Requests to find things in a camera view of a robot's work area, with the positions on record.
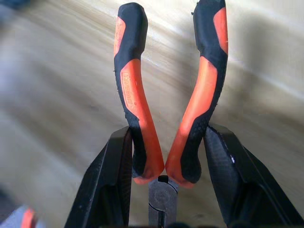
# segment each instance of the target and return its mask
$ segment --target pliers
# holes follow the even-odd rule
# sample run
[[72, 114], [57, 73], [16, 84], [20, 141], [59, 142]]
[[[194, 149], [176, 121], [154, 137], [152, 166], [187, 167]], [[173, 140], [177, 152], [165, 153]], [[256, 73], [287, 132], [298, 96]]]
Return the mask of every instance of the pliers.
[[119, 97], [134, 142], [132, 176], [138, 184], [156, 179], [164, 170], [183, 187], [200, 178], [198, 148], [217, 105], [228, 59], [226, 4], [200, 0], [193, 13], [196, 45], [200, 52], [197, 82], [176, 133], [166, 165], [144, 94], [141, 54], [148, 20], [142, 6], [119, 8], [114, 40], [114, 66]]

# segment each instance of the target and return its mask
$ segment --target hand tool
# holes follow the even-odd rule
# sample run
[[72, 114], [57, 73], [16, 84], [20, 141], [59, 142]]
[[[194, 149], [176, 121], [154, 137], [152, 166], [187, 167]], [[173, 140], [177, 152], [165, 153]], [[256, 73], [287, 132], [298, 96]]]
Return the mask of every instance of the hand tool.
[[[199, 1], [193, 22], [200, 51], [199, 74], [166, 162], [168, 176], [189, 188], [201, 175], [198, 148], [225, 79], [228, 59], [225, 1]], [[164, 169], [141, 78], [147, 28], [142, 6], [128, 3], [119, 8], [114, 43], [115, 78], [134, 142], [132, 175], [136, 183], [148, 183]]]

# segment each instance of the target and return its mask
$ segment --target orange grip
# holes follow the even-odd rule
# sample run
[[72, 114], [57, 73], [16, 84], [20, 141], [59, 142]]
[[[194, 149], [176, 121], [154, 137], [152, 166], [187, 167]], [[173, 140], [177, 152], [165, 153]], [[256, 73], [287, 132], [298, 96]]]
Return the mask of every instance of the orange grip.
[[125, 31], [125, 22], [120, 17], [117, 17], [115, 39], [114, 39], [114, 56], [116, 56], [116, 54], [119, 51], [120, 44], [124, 37], [124, 31]]
[[146, 165], [142, 176], [134, 178], [138, 184], [145, 184], [157, 178], [164, 169], [161, 146], [143, 90], [141, 62], [133, 59], [121, 70], [123, 98], [126, 108], [139, 120], [139, 126], [146, 150]]
[[194, 184], [185, 180], [182, 176], [181, 156], [194, 120], [207, 112], [211, 106], [218, 76], [217, 69], [203, 56], [200, 57], [199, 67], [198, 79], [193, 94], [166, 162], [168, 176], [186, 188], [191, 188]]
[[198, 80], [170, 150], [166, 171], [184, 187], [200, 179], [200, 142], [224, 85], [228, 59], [225, 0], [200, 0], [193, 13], [200, 52]]

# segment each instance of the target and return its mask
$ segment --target black grip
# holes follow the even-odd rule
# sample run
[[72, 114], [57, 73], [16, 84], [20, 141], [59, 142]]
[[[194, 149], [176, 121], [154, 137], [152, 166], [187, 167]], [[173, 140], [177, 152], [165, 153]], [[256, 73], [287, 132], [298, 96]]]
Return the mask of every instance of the black grip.
[[[198, 159], [198, 148], [218, 103], [225, 80], [228, 39], [220, 34], [221, 32], [226, 32], [224, 36], [227, 35], [225, 7], [224, 0], [200, 0], [193, 14], [196, 45], [200, 51], [200, 56], [204, 57], [216, 68], [217, 81], [210, 108], [194, 120], [181, 156], [182, 175], [192, 183], [196, 183], [200, 179], [201, 167]], [[216, 25], [222, 28], [217, 31]]]
[[115, 56], [115, 69], [121, 70], [130, 60], [141, 59], [148, 30], [148, 19], [141, 5], [127, 3], [119, 7], [117, 15], [125, 23], [119, 52]]

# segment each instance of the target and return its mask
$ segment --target orange and black handle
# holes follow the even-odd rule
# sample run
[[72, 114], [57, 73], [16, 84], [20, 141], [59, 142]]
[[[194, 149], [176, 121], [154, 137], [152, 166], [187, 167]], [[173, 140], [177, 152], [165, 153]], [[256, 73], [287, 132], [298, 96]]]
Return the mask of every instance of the orange and black handle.
[[148, 20], [142, 6], [128, 3], [119, 8], [114, 41], [115, 77], [134, 142], [132, 176], [139, 184], [156, 179], [164, 170], [141, 76], [147, 29]]
[[225, 80], [228, 59], [225, 1], [200, 0], [193, 22], [200, 51], [199, 74], [166, 162], [168, 176], [188, 188], [200, 178], [198, 148]]

